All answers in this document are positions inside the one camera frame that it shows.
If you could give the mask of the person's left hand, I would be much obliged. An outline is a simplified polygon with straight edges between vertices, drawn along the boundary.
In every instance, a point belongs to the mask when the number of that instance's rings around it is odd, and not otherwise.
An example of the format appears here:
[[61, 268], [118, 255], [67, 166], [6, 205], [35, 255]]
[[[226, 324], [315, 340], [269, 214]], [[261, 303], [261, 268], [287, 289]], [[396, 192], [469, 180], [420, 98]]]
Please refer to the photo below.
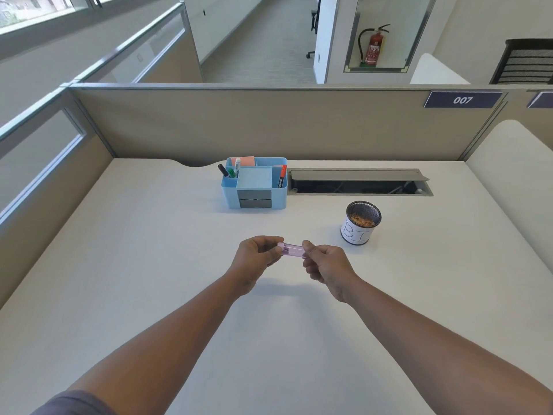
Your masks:
[[231, 266], [224, 275], [232, 284], [234, 294], [241, 297], [249, 293], [257, 280], [271, 265], [265, 265], [262, 253], [284, 242], [280, 236], [255, 236], [242, 241]]

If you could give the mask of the person's right hand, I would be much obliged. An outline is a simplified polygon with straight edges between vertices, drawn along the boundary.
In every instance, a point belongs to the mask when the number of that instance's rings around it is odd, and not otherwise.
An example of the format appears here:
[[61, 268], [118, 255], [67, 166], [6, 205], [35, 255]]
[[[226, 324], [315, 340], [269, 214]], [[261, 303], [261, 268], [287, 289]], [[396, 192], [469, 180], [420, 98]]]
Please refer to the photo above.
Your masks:
[[327, 244], [314, 245], [308, 240], [302, 242], [308, 256], [324, 254], [324, 264], [319, 269], [305, 269], [312, 280], [325, 284], [332, 296], [342, 303], [352, 303], [354, 287], [361, 280], [355, 273], [348, 257], [341, 247]]

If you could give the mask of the pink transparent highlighter pen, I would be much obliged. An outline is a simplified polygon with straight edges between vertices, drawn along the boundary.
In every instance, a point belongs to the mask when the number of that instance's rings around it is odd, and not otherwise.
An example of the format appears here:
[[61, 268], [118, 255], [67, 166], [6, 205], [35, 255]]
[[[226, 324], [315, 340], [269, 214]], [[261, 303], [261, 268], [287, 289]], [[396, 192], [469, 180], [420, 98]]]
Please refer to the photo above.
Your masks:
[[301, 245], [287, 244], [285, 242], [279, 242], [277, 244], [281, 248], [282, 256], [298, 257], [302, 259], [308, 258], [308, 254]]

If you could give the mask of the person's left forearm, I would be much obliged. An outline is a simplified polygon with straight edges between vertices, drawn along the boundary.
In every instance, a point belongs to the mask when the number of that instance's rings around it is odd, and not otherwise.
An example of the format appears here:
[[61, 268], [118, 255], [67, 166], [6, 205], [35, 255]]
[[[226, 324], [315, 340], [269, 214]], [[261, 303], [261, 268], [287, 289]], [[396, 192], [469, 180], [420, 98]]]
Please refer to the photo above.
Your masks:
[[95, 364], [69, 390], [93, 395], [116, 415], [164, 415], [231, 306], [250, 290], [249, 281], [226, 272]]

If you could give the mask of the person's right forearm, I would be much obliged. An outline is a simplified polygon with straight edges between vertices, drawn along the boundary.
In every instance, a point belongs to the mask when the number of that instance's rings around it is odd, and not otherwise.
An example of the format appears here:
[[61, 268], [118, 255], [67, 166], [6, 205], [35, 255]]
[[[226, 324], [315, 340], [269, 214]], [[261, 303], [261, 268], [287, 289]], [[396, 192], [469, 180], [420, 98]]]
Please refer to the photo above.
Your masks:
[[436, 415], [553, 415], [553, 391], [511, 363], [355, 273], [341, 291]]

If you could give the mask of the blue plastic desk organizer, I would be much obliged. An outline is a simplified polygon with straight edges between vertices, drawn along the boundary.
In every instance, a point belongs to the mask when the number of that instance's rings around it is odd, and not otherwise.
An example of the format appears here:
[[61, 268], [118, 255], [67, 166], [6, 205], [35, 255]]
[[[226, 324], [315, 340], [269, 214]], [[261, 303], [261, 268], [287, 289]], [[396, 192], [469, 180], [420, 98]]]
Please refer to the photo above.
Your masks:
[[[230, 166], [230, 158], [225, 167]], [[255, 166], [240, 166], [238, 178], [222, 178], [221, 188], [229, 209], [273, 209], [287, 207], [287, 177], [278, 188], [281, 166], [287, 165], [283, 157], [255, 157]]]

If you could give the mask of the beige desk partition panel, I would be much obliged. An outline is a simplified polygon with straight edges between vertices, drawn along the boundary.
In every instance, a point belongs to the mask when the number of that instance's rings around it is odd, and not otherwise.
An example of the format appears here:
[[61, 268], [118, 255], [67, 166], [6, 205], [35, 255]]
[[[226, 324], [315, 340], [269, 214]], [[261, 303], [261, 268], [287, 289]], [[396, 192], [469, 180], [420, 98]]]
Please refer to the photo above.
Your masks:
[[[509, 119], [553, 149], [553, 109], [527, 108], [537, 92], [553, 86], [75, 83], [70, 89], [116, 158], [196, 167], [253, 155], [458, 161]], [[433, 90], [504, 94], [492, 109], [425, 109]]]

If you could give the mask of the white rounded desk divider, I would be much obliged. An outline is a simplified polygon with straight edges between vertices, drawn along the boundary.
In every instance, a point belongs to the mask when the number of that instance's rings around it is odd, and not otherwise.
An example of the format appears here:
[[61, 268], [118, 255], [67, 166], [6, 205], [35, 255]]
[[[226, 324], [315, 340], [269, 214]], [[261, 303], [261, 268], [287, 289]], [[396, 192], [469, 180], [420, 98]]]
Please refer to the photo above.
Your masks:
[[509, 119], [466, 163], [553, 274], [553, 150]]
[[411, 85], [470, 85], [466, 79], [433, 55], [423, 54], [412, 74]]

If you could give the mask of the dark blue desk number plate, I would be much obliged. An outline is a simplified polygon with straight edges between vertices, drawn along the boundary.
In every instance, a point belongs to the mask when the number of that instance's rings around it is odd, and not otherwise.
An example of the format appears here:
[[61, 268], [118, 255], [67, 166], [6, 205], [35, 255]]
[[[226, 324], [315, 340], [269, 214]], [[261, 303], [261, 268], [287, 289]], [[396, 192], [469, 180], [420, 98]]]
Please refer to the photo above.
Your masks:
[[553, 109], [553, 90], [540, 91], [530, 100], [529, 109]]
[[444, 91], [430, 92], [425, 109], [492, 109], [503, 96], [501, 91]]

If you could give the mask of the red fire extinguisher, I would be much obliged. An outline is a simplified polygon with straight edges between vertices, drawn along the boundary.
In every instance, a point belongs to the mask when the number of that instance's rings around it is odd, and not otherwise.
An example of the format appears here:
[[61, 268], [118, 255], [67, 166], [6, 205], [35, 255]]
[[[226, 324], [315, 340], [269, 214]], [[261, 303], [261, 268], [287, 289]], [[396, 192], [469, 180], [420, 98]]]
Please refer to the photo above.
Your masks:
[[[381, 50], [384, 42], [383, 33], [389, 33], [387, 27], [391, 26], [390, 24], [385, 24], [377, 28], [366, 28], [363, 29], [357, 37], [357, 45], [359, 49], [359, 54], [361, 57], [360, 67], [376, 67]], [[362, 46], [362, 37], [366, 33], [373, 33], [370, 37], [370, 41], [366, 49], [363, 49]]]

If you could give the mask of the black office chair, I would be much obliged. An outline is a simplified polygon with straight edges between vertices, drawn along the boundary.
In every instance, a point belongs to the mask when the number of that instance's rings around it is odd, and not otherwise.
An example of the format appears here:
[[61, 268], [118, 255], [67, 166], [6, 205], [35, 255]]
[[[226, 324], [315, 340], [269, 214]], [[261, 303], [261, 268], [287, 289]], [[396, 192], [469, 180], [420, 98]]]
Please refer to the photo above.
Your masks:
[[[315, 34], [317, 34], [317, 24], [318, 24], [318, 19], [319, 19], [319, 9], [317, 8], [317, 10], [312, 10], [311, 11], [311, 31], [314, 31]], [[306, 54], [306, 58], [307, 59], [310, 59], [312, 55], [315, 54], [315, 51], [309, 51], [307, 54]]]

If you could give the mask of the glass fire extinguisher cabinet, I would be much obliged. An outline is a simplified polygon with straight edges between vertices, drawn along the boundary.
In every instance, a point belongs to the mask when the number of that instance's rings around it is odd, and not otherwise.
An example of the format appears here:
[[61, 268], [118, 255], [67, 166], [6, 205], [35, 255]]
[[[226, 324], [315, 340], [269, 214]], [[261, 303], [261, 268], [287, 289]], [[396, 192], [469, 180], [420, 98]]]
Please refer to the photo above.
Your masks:
[[[344, 72], [407, 73], [436, 0], [358, 0]], [[385, 24], [384, 42], [376, 67], [360, 67], [357, 37], [363, 29]], [[366, 49], [373, 33], [362, 37]]]

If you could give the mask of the grey shirt sleeve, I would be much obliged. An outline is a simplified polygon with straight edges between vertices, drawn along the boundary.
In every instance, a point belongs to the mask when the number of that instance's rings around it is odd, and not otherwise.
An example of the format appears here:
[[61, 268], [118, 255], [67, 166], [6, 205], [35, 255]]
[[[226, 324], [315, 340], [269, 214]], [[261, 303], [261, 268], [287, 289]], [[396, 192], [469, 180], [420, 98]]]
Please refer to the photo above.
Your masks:
[[117, 415], [117, 413], [91, 393], [68, 390], [52, 397], [30, 415]]

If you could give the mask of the black slatted chair back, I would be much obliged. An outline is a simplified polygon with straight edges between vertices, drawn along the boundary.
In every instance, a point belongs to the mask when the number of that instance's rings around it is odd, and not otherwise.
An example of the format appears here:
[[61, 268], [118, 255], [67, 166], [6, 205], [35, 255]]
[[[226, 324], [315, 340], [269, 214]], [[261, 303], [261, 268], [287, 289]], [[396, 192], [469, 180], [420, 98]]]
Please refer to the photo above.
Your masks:
[[553, 84], [553, 38], [509, 39], [490, 84]]

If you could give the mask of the window with grey frame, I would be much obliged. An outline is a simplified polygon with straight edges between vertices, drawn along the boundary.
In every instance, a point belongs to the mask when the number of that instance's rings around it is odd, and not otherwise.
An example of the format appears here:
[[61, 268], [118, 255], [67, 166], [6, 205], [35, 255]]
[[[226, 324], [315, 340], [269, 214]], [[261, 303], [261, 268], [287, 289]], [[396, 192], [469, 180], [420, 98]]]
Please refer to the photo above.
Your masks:
[[0, 35], [114, 0], [0, 0]]

